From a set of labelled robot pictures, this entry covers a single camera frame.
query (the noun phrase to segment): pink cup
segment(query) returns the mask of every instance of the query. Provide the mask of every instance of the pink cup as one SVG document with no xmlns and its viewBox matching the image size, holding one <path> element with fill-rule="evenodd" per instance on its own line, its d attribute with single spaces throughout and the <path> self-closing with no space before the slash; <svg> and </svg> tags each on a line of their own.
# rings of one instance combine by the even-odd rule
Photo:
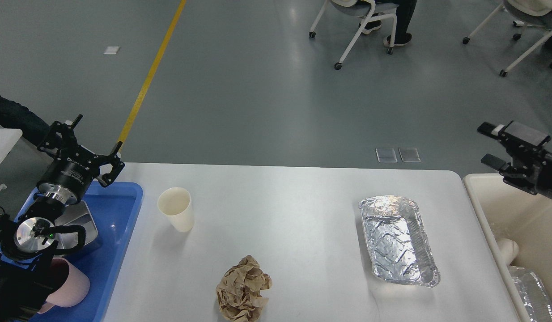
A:
<svg viewBox="0 0 552 322">
<path fill-rule="evenodd" d="M 54 258 L 49 267 L 49 275 L 57 287 L 47 296 L 39 314 L 44 314 L 53 308 L 61 306 L 69 308 L 81 302 L 89 291 L 89 279 L 65 258 Z"/>
</svg>

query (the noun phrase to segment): gray floor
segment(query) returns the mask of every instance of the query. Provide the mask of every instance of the gray floor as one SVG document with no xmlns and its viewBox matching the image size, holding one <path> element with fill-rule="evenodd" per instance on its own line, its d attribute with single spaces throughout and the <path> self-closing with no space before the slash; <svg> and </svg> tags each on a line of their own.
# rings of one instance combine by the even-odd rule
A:
<svg viewBox="0 0 552 322">
<path fill-rule="evenodd" d="M 321 4 L 189 0 L 123 159 L 464 176 L 490 171 L 479 163 L 485 153 L 506 157 L 476 133 L 482 122 L 518 120 L 552 135 L 552 51 L 538 49 L 507 78 L 498 76 L 542 31 L 528 29 L 514 42 L 513 18 L 501 12 L 461 44 L 495 1 L 419 0 L 410 45 L 386 55 L 385 23 L 358 40 L 341 71 L 333 64 L 358 22 L 329 8 L 309 39 Z M 0 94 L 49 123 L 84 114 L 78 139 L 107 153 L 177 6 L 0 1 Z M 102 55 L 109 45 L 121 46 L 118 55 Z M 378 163 L 376 147 L 416 147 L 422 162 Z M 14 195 L 25 195 L 43 171 L 33 158 L 13 153 L 0 168 L 0 181 L 13 187 L 1 198 L 13 208 Z"/>
</svg>

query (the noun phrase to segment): chair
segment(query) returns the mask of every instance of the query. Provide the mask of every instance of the chair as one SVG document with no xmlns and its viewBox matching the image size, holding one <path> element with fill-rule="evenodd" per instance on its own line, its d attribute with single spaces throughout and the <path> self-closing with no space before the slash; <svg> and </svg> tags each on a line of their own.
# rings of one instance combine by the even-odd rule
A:
<svg viewBox="0 0 552 322">
<path fill-rule="evenodd" d="M 344 59 L 346 59 L 346 56 L 348 55 L 349 51 L 352 49 L 354 43 L 356 43 L 357 39 L 360 37 L 360 34 L 364 30 L 364 27 L 366 24 L 368 24 L 368 22 L 384 20 L 389 18 L 393 19 L 391 39 L 395 39 L 395 27 L 397 26 L 397 17 L 395 16 L 395 13 L 385 13 L 385 12 L 397 8 L 397 4 L 387 3 L 387 4 L 376 5 L 376 2 L 374 0 L 363 0 L 359 2 L 358 0 L 325 0 L 323 2 L 322 8 L 318 13 L 318 16 L 315 18 L 315 21 L 310 28 L 310 38 L 315 37 L 315 27 L 318 24 L 319 19 L 322 17 L 323 12 L 325 12 L 327 4 L 329 2 L 331 2 L 331 4 L 340 12 L 350 15 L 352 17 L 361 18 L 360 27 L 357 29 L 356 34 L 352 38 L 352 41 L 349 43 L 342 57 L 340 57 L 340 60 L 334 65 L 334 68 L 336 70 L 342 68 L 342 63 L 344 62 Z M 389 55 L 391 55 L 393 52 L 393 45 L 394 45 L 394 41 L 392 41 L 389 44 L 389 48 L 387 50 L 387 53 Z"/>
<path fill-rule="evenodd" d="M 531 16 L 530 14 L 524 13 L 521 10 L 515 8 L 512 4 L 508 2 L 508 0 L 503 0 L 495 10 L 473 32 L 468 35 L 468 37 L 463 38 L 463 43 L 467 45 L 471 38 L 478 33 L 478 31 L 485 25 L 491 18 L 497 14 L 499 11 L 506 9 L 510 14 L 515 16 L 515 18 L 521 20 L 523 22 L 522 30 L 520 33 L 516 33 L 513 35 L 513 39 L 517 41 L 518 39 L 521 39 L 522 34 L 525 32 L 528 26 L 536 26 L 536 27 L 542 27 L 543 29 L 546 29 L 546 32 L 542 36 L 541 39 L 539 39 L 534 45 L 532 45 L 527 51 L 525 51 L 519 58 L 517 58 L 513 63 L 511 63 L 507 68 L 502 69 L 499 75 L 501 77 L 506 77 L 509 71 L 513 69 L 518 63 L 522 61 L 522 59 L 525 59 L 525 57 L 528 56 L 532 51 L 534 51 L 539 45 L 544 43 L 550 36 L 552 36 L 552 11 L 548 12 L 544 16 L 535 17 Z"/>
</svg>

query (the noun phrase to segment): robotic arm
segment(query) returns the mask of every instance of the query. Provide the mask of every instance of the robotic arm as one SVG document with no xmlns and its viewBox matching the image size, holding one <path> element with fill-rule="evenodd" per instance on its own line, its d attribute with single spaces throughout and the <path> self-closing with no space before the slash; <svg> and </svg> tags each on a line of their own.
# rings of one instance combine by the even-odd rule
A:
<svg viewBox="0 0 552 322">
<path fill-rule="evenodd" d="M 27 321 L 40 310 L 54 291 L 47 280 L 53 256 L 74 253 L 85 243 L 82 226 L 56 226 L 55 220 L 66 206 L 81 201 L 94 178 L 106 187 L 125 167 L 118 154 L 121 142 L 109 155 L 97 155 L 77 143 L 73 129 L 81 118 L 69 124 L 53 123 L 37 146 L 53 162 L 37 183 L 38 192 L 27 212 L 15 222 L 3 210 L 0 214 L 0 322 Z M 102 165 L 112 169 L 101 174 Z M 68 233 L 77 233 L 77 245 L 58 249 L 58 235 Z"/>
<path fill-rule="evenodd" d="M 514 121 L 506 126 L 484 122 L 477 131 L 499 141 L 513 159 L 507 163 L 487 154 L 482 163 L 499 171 L 507 185 L 552 199 L 552 153 L 544 149 L 549 135 Z"/>
</svg>

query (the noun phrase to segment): crumpled paper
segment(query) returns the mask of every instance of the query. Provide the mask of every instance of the crumpled paper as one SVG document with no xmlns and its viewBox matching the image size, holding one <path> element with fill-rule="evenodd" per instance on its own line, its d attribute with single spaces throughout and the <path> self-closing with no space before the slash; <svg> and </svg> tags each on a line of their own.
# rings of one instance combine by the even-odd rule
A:
<svg viewBox="0 0 552 322">
<path fill-rule="evenodd" d="M 233 322 L 255 322 L 260 318 L 268 298 L 260 290 L 272 287 L 272 279 L 260 269 L 251 255 L 231 267 L 217 285 L 221 314 Z"/>
</svg>

